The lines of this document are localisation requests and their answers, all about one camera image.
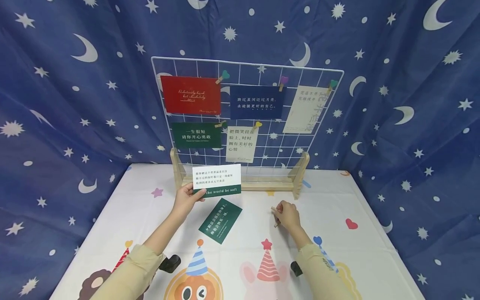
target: beige sleeve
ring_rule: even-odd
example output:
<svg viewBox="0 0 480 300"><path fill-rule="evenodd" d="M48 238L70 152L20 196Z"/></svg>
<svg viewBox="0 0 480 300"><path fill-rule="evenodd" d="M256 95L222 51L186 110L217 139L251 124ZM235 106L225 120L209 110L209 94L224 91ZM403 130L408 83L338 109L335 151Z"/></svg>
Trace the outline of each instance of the beige sleeve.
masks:
<svg viewBox="0 0 480 300"><path fill-rule="evenodd" d="M317 245L305 245L300 249L296 260L307 278L314 300L352 299L352 295L342 279L325 259Z"/></svg>
<svg viewBox="0 0 480 300"><path fill-rule="evenodd" d="M144 245L136 245L123 263L100 286L90 300L135 300L150 285L164 260Z"/></svg>

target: green and white card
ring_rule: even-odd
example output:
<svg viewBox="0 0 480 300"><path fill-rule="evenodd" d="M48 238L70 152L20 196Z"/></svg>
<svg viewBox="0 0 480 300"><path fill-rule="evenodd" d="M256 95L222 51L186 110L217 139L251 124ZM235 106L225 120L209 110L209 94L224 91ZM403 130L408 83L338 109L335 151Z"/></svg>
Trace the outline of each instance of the green and white card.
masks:
<svg viewBox="0 0 480 300"><path fill-rule="evenodd" d="M204 198L241 193L241 165L193 167L193 192L207 189Z"/></svg>
<svg viewBox="0 0 480 300"><path fill-rule="evenodd" d="M198 230L222 244L241 211L240 207L222 198Z"/></svg>

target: card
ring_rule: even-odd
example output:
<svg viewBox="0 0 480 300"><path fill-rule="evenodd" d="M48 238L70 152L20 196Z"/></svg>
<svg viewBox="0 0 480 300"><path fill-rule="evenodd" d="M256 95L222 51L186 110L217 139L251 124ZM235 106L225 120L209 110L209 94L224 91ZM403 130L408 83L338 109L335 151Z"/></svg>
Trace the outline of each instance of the card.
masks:
<svg viewBox="0 0 480 300"><path fill-rule="evenodd" d="M241 165L193 167L193 192L207 189L204 198L241 193Z"/></svg>
<svg viewBox="0 0 480 300"><path fill-rule="evenodd" d="M252 163L257 146L258 127L229 126L226 161Z"/></svg>
<svg viewBox="0 0 480 300"><path fill-rule="evenodd" d="M299 85L283 133L312 133L329 94L326 87Z"/></svg>
<svg viewBox="0 0 480 300"><path fill-rule="evenodd" d="M230 87L230 118L237 119L280 119L283 100L287 89L278 86Z"/></svg>
<svg viewBox="0 0 480 300"><path fill-rule="evenodd" d="M240 207L222 198L198 230L222 244L241 211Z"/></svg>
<svg viewBox="0 0 480 300"><path fill-rule="evenodd" d="M216 78L160 76L169 113L219 115L220 85Z"/></svg>
<svg viewBox="0 0 480 300"><path fill-rule="evenodd" d="M218 123L171 123L177 148L221 148Z"/></svg>

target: white card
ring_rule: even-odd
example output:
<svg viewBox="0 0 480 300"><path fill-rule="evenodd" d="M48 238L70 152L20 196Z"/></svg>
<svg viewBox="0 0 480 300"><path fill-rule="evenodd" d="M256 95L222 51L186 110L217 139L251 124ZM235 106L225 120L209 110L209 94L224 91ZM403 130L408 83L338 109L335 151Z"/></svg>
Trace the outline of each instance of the white card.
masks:
<svg viewBox="0 0 480 300"><path fill-rule="evenodd" d="M283 133L312 133L329 94L326 87L299 85Z"/></svg>
<svg viewBox="0 0 480 300"><path fill-rule="evenodd" d="M241 193L241 165L193 167L193 191L207 189L204 198Z"/></svg>
<svg viewBox="0 0 480 300"><path fill-rule="evenodd" d="M258 127L229 126L226 161L252 163L257 146Z"/></svg>

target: blue star-patterned fabric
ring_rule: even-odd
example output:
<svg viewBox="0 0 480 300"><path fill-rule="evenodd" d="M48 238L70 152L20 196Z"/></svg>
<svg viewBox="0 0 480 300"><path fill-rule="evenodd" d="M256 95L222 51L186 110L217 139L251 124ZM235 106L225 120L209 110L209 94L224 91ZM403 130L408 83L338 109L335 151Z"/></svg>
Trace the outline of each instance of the blue star-patterned fabric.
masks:
<svg viewBox="0 0 480 300"><path fill-rule="evenodd" d="M150 60L163 56L258 64L244 80L271 76L260 64L344 70L308 168L353 175L426 299L480 299L479 13L475 0L1 1L2 297L47 299L128 165L170 163Z"/></svg>

